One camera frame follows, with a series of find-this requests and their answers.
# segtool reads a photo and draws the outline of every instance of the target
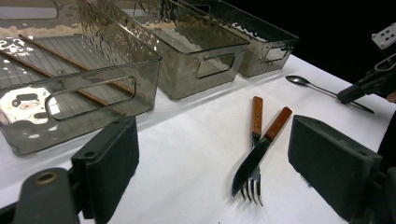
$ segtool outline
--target spoon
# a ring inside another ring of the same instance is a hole
[[[321,91],[326,91],[327,93],[329,93],[329,94],[334,95],[335,97],[337,97],[337,94],[335,94],[334,92],[324,90],[324,89],[322,89],[321,87],[312,84],[310,81],[308,81],[308,80],[305,79],[304,77],[299,77],[299,76],[286,76],[286,79],[287,79],[289,82],[292,82],[292,83],[297,84],[297,85],[305,85],[305,86],[311,85],[311,86],[313,86],[313,87],[315,87],[315,88],[320,89]],[[351,102],[351,104],[357,105],[357,106],[359,106],[360,108],[364,109],[365,111],[374,114],[374,111],[373,111],[372,109],[367,108],[367,107],[364,106],[364,105],[358,104],[358,103],[356,103],[356,102]]]

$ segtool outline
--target plastic storage bin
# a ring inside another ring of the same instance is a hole
[[[15,154],[154,107],[162,59],[155,51],[85,0],[19,3],[0,3],[0,127]]]
[[[238,72],[244,77],[282,69],[299,37],[220,0],[177,0],[250,41]]]
[[[169,0],[99,6],[162,57],[159,88],[180,100],[235,79],[248,41]]]

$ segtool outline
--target steak knife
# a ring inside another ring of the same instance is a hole
[[[270,128],[264,134],[264,137],[260,139],[259,144],[257,144],[251,150],[247,158],[242,162],[241,166],[238,168],[235,176],[233,177],[231,192],[232,197],[234,197],[236,193],[238,193],[238,191],[244,186],[245,182],[248,180],[248,177],[259,165],[268,147],[274,141],[277,134],[281,131],[286,121],[288,121],[291,113],[291,110],[287,106],[283,107],[279,115],[271,124]]]

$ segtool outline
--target white table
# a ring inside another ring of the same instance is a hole
[[[293,55],[282,70],[235,81],[170,101],[158,90],[154,110],[137,117],[140,163],[110,223],[346,223],[309,188],[288,161],[291,119],[272,144],[260,167],[264,207],[231,198],[236,169],[250,151],[251,100],[263,98],[263,129],[283,106],[293,115],[319,119],[373,151],[396,109],[376,95],[353,105],[309,87],[294,85],[287,75],[339,92],[350,83]],[[19,198],[28,176],[50,167],[71,167],[70,158],[95,134],[90,133],[29,158],[15,156],[0,135],[0,206]],[[80,219],[81,223],[93,223]]]

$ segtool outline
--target stainless steel fork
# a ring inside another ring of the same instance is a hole
[[[251,121],[251,137],[252,137],[252,149],[259,143],[262,137],[262,98],[255,96],[253,97],[253,110],[252,110],[252,121]],[[253,199],[253,202],[257,204],[256,197],[262,205],[262,182],[260,167],[257,166],[253,173],[248,178],[245,186],[241,188],[242,197],[246,199],[244,189],[248,199]]]
[[[262,182],[261,182],[260,167],[258,166],[248,178],[247,182],[245,183],[245,186],[241,189],[242,197],[244,197],[244,199],[248,197],[250,202],[253,200],[255,204],[257,204],[256,202],[256,197],[257,197],[259,203],[263,206],[261,184]]]

